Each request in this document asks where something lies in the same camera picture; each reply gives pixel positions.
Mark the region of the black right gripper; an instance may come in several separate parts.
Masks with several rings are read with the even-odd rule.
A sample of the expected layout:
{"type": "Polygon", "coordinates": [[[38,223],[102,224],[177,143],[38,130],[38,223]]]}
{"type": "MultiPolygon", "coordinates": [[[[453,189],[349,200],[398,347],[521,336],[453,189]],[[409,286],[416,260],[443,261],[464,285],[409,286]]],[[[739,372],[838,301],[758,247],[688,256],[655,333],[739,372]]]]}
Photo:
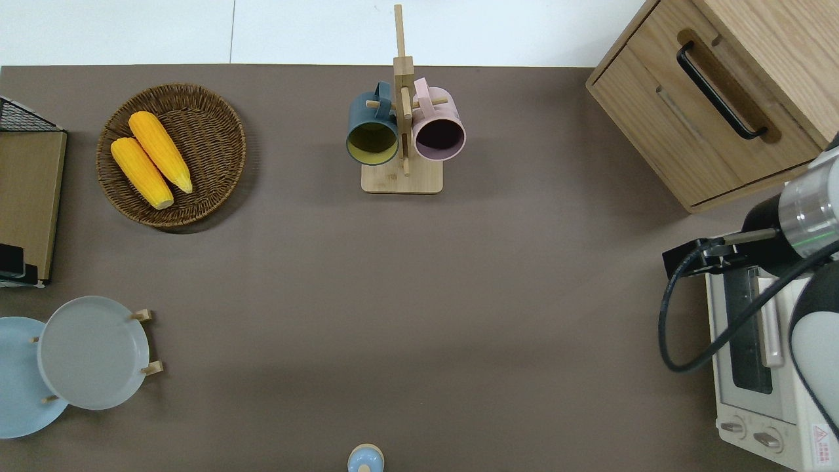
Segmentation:
{"type": "Polygon", "coordinates": [[[779,217],[780,196],[774,196],[754,206],[744,218],[741,230],[713,238],[710,250],[700,251],[695,259],[689,255],[705,247],[708,240],[690,240],[663,251],[663,269],[672,279],[679,266],[688,260],[682,276],[701,273],[725,273],[743,267],[758,266],[768,273],[785,273],[798,263],[798,253],[782,231],[779,217]],[[773,237],[746,241],[744,233],[772,230],[773,237]]]}

